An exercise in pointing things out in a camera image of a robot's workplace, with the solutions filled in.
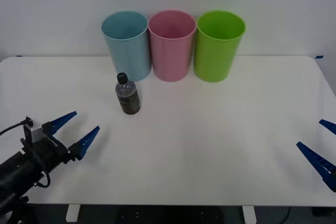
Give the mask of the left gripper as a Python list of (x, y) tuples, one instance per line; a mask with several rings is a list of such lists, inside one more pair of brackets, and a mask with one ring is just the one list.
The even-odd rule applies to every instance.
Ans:
[(22, 173), (48, 174), (60, 163), (67, 163), (70, 157), (73, 161), (83, 159), (100, 130), (99, 126), (68, 149), (54, 137), (54, 134), (76, 115), (76, 111), (70, 112), (44, 123), (42, 129), (24, 129), (25, 139), (22, 140), (24, 153), (20, 158)]

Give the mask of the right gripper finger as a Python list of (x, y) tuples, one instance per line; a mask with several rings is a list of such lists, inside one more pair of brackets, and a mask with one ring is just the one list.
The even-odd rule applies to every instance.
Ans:
[(335, 165), (311, 150), (301, 142), (296, 144), (305, 158), (321, 176), (324, 183), (335, 192)]
[(322, 126), (324, 126), (326, 129), (328, 129), (330, 132), (332, 132), (333, 134), (336, 134), (336, 124), (326, 121), (326, 120), (320, 120), (319, 124), (321, 124)]

